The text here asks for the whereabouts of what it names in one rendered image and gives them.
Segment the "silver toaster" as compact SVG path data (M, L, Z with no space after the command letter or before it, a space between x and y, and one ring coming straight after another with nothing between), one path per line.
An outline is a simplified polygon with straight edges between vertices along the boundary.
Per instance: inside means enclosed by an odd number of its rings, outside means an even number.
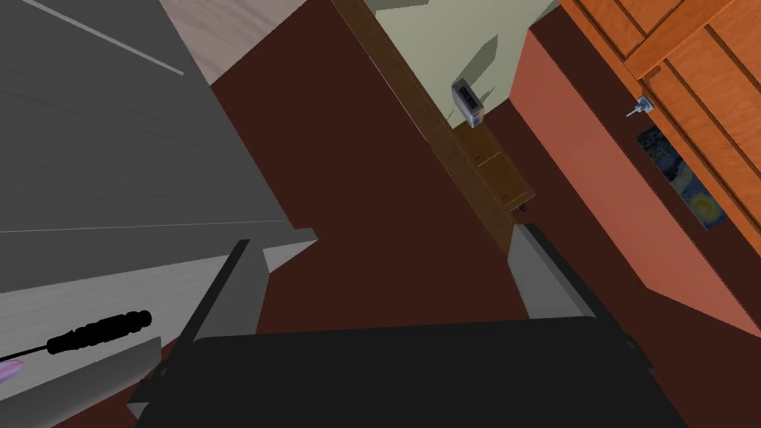
M463 78L454 82L451 91L453 101L459 112L461 112L465 118L465 122L471 128L475 128L482 123L485 114L484 106L480 99L473 93L467 80Z

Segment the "grey cabinet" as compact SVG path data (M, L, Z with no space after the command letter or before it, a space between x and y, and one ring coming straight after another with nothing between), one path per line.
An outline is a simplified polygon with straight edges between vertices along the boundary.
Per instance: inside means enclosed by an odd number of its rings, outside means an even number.
M291 225L159 0L0 0L0 233L255 221Z

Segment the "orange wooden door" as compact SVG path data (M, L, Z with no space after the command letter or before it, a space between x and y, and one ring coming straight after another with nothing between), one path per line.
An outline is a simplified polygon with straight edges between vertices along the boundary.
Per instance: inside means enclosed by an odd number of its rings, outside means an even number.
M761 255L761 0L559 0Z

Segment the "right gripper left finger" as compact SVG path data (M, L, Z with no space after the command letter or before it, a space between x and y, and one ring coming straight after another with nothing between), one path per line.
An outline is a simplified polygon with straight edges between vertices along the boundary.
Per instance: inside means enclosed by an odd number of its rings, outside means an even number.
M255 334L268 280L262 249L249 239L237 242L176 344L189 346L209 337Z

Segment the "dark blue painting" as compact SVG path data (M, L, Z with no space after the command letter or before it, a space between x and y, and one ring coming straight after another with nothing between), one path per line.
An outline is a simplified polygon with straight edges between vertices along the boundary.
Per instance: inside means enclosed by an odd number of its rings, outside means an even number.
M725 211L657 126L640 133L636 141L703 228L710 229L728 219Z

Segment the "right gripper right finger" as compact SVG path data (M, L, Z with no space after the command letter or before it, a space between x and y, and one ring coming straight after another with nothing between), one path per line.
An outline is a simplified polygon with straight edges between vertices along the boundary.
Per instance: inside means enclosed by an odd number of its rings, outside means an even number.
M513 226L508 266L530 318L596 317L610 325L616 323L536 225Z

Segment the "grey drawer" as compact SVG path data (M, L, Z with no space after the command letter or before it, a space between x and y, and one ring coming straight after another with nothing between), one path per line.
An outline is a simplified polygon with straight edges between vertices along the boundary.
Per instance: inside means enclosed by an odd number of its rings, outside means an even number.
M45 229L0 233L0 357L98 320L147 310L152 324L120 339L20 360L0 384L0 428L52 428L144 378L177 343L242 239L269 275L315 243L284 221L202 231Z

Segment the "brown wooden counter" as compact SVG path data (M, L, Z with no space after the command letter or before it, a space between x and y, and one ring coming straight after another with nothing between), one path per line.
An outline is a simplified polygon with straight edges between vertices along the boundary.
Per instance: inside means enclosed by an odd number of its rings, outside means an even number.
M409 118L503 253L514 210L535 195L484 123L452 128L364 0L331 0Z

